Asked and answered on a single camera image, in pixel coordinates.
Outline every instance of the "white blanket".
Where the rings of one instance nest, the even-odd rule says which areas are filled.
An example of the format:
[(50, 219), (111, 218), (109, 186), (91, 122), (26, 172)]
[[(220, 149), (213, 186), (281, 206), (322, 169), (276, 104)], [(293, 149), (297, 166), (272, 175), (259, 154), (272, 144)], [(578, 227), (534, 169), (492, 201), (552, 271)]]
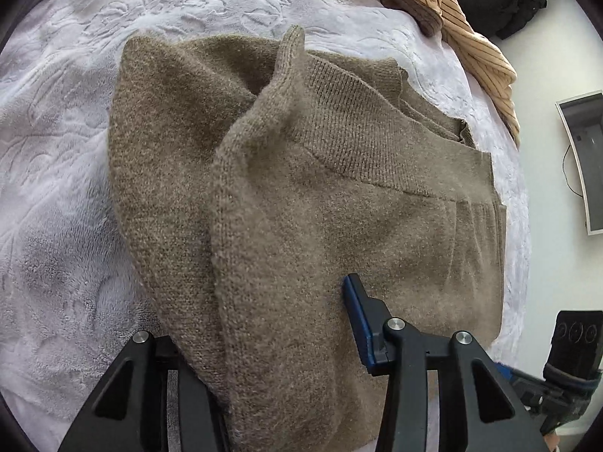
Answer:
[(292, 24), (314, 49), (396, 58), (418, 92), (466, 119), (492, 153), (508, 219), (503, 327), (490, 353), (514, 363), (530, 254), (519, 154), (439, 35), (424, 38), (378, 0), (44, 0), (0, 55), (0, 391), (40, 452), (57, 450), (129, 336), (159, 331), (108, 195), (123, 44), (134, 33), (280, 38)]

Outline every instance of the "camera lens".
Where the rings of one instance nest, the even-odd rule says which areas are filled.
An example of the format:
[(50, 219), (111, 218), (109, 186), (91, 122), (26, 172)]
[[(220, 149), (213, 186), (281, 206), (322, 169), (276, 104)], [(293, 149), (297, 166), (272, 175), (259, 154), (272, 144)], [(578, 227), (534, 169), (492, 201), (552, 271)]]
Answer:
[(590, 325), (586, 330), (586, 334), (584, 335), (584, 339), (586, 343), (591, 344), (597, 338), (597, 327), (595, 325)]
[(568, 332), (568, 325), (566, 325), (565, 323), (559, 323), (557, 325), (557, 328), (555, 328), (555, 334), (553, 335), (553, 339), (561, 340), (563, 337), (565, 337), (567, 332)]
[(584, 326), (582, 323), (579, 323), (578, 321), (575, 322), (571, 328), (569, 328), (569, 341), (573, 344), (577, 344), (580, 341), (580, 338), (582, 338), (583, 332)]

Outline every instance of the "triangular cutout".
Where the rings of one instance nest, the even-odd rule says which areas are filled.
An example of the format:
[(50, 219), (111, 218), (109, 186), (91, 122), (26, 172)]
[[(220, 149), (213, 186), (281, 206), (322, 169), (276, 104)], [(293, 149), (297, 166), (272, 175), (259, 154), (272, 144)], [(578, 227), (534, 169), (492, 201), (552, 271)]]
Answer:
[(476, 360), (471, 365), (475, 391), (478, 395), (479, 418), (484, 423), (508, 420), (515, 415), (511, 404), (496, 381), (484, 367)]
[(125, 418), (133, 372), (134, 362), (128, 360), (122, 364), (96, 402), (93, 409), (96, 416), (118, 421)]

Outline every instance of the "beige striped blanket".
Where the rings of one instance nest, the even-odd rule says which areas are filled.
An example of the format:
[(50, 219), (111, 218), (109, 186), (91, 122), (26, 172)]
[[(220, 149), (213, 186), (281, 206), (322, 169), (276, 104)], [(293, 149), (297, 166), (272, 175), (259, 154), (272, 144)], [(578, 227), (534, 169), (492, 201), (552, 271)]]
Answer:
[(456, 52), (463, 68), (474, 75), (492, 98), (513, 139), (519, 145), (519, 122), (511, 100), (517, 74), (502, 52), (467, 23), (457, 0), (418, 0), (444, 20), (442, 37)]

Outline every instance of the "screw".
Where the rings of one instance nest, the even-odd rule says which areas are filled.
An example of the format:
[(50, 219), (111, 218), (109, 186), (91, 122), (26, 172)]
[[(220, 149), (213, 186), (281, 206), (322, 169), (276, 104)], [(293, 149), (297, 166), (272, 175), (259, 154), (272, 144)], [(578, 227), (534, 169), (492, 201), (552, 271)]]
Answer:
[(400, 318), (391, 318), (390, 320), (388, 320), (387, 325), (392, 330), (403, 330), (404, 327), (406, 326), (406, 323), (404, 323), (403, 319), (400, 319)]
[(456, 340), (462, 345), (468, 345), (473, 341), (473, 337), (466, 331), (459, 331)]
[(143, 344), (149, 340), (149, 333), (146, 331), (137, 331), (132, 337), (132, 340), (134, 340), (137, 344)]

